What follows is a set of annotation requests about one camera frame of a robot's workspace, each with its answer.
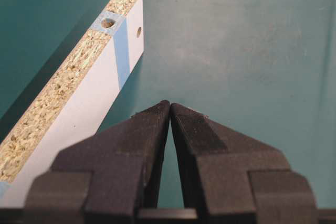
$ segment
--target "teal surface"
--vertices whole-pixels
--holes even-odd
[[[107,1],[0,0],[2,130]],[[143,1],[145,52],[100,130],[178,102],[281,149],[336,207],[336,0]],[[183,206],[171,132],[159,206]]]

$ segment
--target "black plastic jaw pad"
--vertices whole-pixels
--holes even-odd
[[[59,152],[51,173],[92,174],[83,205],[87,219],[101,216],[104,220],[133,223],[139,207],[156,207],[169,109],[169,102],[161,101]]]
[[[258,224],[318,223],[318,211],[308,181],[291,171],[249,172]]]
[[[267,204],[255,198],[254,186],[258,179],[252,175],[252,183],[249,172],[286,171],[291,174],[282,152],[180,104],[171,105],[170,115],[185,207],[195,207],[200,218],[206,218],[209,223],[259,223],[261,216],[265,216],[261,212]],[[285,202],[290,197],[284,202],[285,193],[281,189],[295,179],[289,176],[288,180],[276,185],[274,191],[268,192],[274,196],[269,198],[279,201],[273,211],[282,212],[288,206]],[[316,209],[310,188],[305,186],[303,191],[303,197],[308,197],[310,201],[304,204],[297,200],[298,215],[288,217],[287,223],[296,223],[303,218],[300,215],[303,208]],[[293,191],[290,193],[294,197],[302,196]],[[308,219],[311,222],[307,223],[316,221],[314,214]],[[272,216],[267,220],[268,223],[283,223],[281,216]]]
[[[91,173],[48,172],[35,178],[26,200],[24,223],[84,224],[81,212]]]

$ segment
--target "particleboard panel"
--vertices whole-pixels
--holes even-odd
[[[29,174],[33,165],[26,167],[25,164],[40,142],[50,142],[50,146],[56,149],[50,150],[52,156],[65,144],[79,142],[83,137],[94,134],[132,71],[135,65],[132,62],[137,62],[142,53],[142,0],[111,0],[1,143],[0,181],[15,184],[21,170]],[[103,83],[109,78],[116,80]],[[104,89],[96,87],[98,83],[107,85],[106,93]],[[95,109],[91,109],[91,113],[96,114],[93,117],[97,119],[92,122],[92,115],[81,115],[76,121],[73,113],[80,111],[80,105],[88,101],[95,101]],[[62,121],[71,122],[71,118],[74,118],[74,126],[62,124]],[[76,125],[85,125],[85,134],[67,129]],[[57,146],[58,132],[67,130],[71,131],[71,139]],[[20,186],[27,180],[25,187],[28,187],[32,178],[23,175]]]

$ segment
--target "drilled hole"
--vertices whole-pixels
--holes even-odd
[[[105,27],[105,28],[109,28],[111,26],[113,26],[116,23],[116,21],[114,21],[111,18],[105,18],[102,22],[101,22],[101,26]]]
[[[136,32],[136,37],[138,38],[141,34],[141,27],[138,28],[138,31]]]

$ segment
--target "blue painter's tape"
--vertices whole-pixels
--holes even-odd
[[[128,51],[127,20],[125,19],[114,34],[114,51],[117,61],[119,89],[122,89],[130,75],[130,59]]]
[[[101,24],[101,22],[104,19],[110,19],[114,21],[114,25],[108,28],[104,28]],[[96,18],[96,20],[92,23],[90,26],[91,29],[96,30],[96,31],[101,31],[105,34],[109,34],[113,36],[117,30],[119,29],[120,25],[126,18],[120,14],[109,12],[108,10],[103,10],[99,16]]]
[[[7,182],[0,181],[0,198],[2,198],[5,195],[5,192],[7,189],[9,189],[10,185]]]

